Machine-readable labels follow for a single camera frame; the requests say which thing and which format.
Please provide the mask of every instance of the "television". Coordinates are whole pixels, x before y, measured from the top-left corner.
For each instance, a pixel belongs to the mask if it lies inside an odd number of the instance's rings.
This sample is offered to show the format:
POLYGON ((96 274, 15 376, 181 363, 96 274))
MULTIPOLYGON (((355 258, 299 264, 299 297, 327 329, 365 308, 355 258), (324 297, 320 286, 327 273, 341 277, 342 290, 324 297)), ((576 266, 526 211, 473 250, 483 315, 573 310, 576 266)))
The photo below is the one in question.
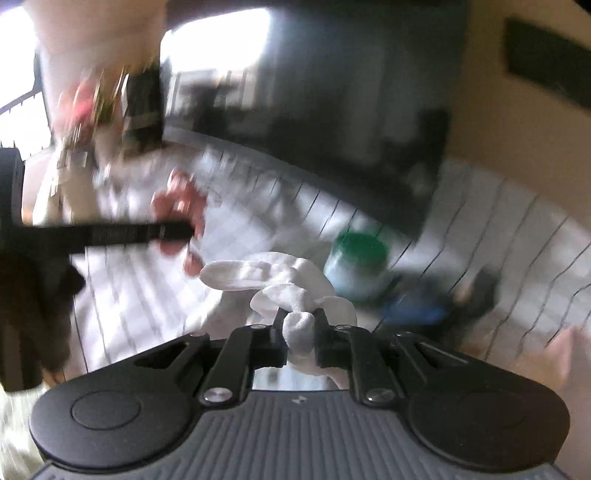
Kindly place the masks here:
POLYGON ((169 124, 416 238, 444 157, 467 11, 467 0, 170 0, 169 124))

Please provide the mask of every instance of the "silver screw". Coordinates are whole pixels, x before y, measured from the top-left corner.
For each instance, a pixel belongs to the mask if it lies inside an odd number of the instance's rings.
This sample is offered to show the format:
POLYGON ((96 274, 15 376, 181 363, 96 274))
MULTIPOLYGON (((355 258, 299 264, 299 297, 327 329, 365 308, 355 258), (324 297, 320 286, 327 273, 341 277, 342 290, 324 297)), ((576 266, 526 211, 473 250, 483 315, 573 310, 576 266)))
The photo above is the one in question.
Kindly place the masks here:
POLYGON ((395 395, 389 388, 372 388, 365 394, 371 403, 388 403, 394 399, 395 395))
POLYGON ((232 398, 232 390, 223 387, 213 387, 206 390, 203 399, 209 403, 224 403, 232 398))

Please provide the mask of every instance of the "gray ribbed surface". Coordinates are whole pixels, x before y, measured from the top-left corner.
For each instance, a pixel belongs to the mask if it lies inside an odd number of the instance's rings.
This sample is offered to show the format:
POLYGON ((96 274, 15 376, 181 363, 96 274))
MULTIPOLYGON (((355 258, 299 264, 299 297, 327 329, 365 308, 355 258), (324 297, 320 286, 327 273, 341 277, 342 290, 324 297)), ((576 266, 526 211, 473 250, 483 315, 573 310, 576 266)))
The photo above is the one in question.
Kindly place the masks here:
POLYGON ((349 392, 252 392, 206 413, 187 441, 151 466, 116 475, 45 468, 36 480, 564 480, 551 466, 487 475, 451 466, 416 445, 392 412, 349 392), (305 401, 296 401, 303 396, 305 401))

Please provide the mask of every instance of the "beige wall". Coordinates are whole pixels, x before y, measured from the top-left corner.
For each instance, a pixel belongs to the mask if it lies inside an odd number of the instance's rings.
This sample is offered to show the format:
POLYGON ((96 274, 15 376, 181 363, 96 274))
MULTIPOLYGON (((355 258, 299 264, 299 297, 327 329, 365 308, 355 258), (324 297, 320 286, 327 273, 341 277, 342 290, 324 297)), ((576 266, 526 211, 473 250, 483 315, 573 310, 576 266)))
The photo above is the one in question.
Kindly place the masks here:
POLYGON ((591 15, 572 0, 472 0, 449 154, 524 183, 591 228, 591 111, 505 72, 510 15, 591 48, 591 15))

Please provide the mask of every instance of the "plastic container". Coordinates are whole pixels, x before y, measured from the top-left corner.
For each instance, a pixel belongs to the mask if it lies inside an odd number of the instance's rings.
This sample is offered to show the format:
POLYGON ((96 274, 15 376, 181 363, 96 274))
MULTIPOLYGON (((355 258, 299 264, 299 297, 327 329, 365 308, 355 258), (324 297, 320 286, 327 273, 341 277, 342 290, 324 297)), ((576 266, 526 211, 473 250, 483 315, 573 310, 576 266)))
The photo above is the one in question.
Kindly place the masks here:
POLYGON ((375 235, 345 230, 332 243, 324 274, 339 297, 373 300, 388 285, 388 247, 375 235))

